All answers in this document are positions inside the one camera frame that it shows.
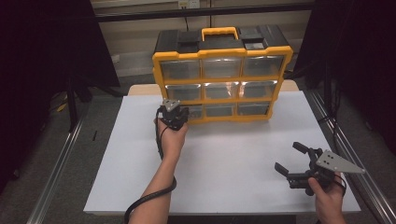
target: wrist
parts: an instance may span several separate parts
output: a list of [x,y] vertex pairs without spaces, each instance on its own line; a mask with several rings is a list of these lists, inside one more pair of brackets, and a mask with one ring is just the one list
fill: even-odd
[[168,165],[177,165],[179,155],[163,155],[163,163]]
[[329,220],[322,221],[322,224],[346,224],[344,217],[334,217]]

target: metal frame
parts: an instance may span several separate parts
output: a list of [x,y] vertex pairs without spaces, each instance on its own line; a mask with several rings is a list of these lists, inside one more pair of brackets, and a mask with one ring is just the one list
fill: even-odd
[[[324,101],[319,95],[317,91],[309,91],[307,93],[312,101],[315,103],[315,106],[318,109],[318,112],[323,118],[329,116],[328,112],[324,107]],[[345,155],[346,159],[352,161],[359,167],[366,170],[365,175],[357,175],[357,178],[363,185],[364,189],[366,190],[368,196],[372,200],[373,204],[375,205],[376,210],[378,211],[379,215],[382,217],[382,220],[385,223],[396,223],[396,216],[394,211],[392,210],[387,198],[385,197],[382,190],[378,187],[375,183],[373,178],[371,177],[369,171],[364,167],[361,159],[359,158],[358,154],[356,154],[355,150],[353,149],[352,145],[350,145],[349,141],[347,140],[344,132],[338,125],[335,125],[334,119],[328,119],[326,121],[326,126],[329,128],[329,131],[333,133],[335,127],[335,140],[338,143],[339,148],[341,149],[342,153]]]
[[52,170],[52,173],[49,176],[49,180],[47,181],[46,187],[44,187],[43,192],[40,195],[37,203],[35,204],[35,209],[32,214],[29,216],[27,220],[27,224],[40,224],[44,221],[44,217],[47,214],[47,210],[50,207],[50,202],[52,200],[53,195],[57,189],[59,180],[61,179],[62,172],[64,171],[64,167],[67,163],[67,159],[72,152],[73,146],[76,143],[78,138],[79,131],[82,127],[83,120],[88,114],[89,103],[83,104],[81,109],[81,116],[78,120],[76,127],[73,132],[67,135],[66,142],[64,143],[64,147],[62,148],[61,154],[56,161],[55,167]]

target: forearm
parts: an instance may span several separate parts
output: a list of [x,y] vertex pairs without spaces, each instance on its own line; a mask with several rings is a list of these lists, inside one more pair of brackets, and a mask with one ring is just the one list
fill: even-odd
[[[164,159],[157,173],[151,179],[142,197],[172,185],[177,160]],[[129,223],[166,223],[171,201],[171,193],[140,204],[131,214]]]

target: white table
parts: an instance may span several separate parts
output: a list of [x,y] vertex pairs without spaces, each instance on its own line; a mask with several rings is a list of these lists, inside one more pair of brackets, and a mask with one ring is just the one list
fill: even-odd
[[[159,95],[123,98],[113,132],[84,211],[123,215],[160,164],[153,119]],[[315,212],[314,197],[290,189],[275,162],[291,173],[309,158],[293,142],[329,145],[301,91],[281,91],[268,121],[191,125],[175,177],[171,215],[296,215]],[[344,212],[360,208],[349,187]]]

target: yellow organizer box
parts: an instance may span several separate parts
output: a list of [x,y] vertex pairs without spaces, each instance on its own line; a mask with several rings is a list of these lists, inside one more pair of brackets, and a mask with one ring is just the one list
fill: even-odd
[[152,61],[163,98],[189,123],[269,119],[292,55],[276,25],[161,31]]

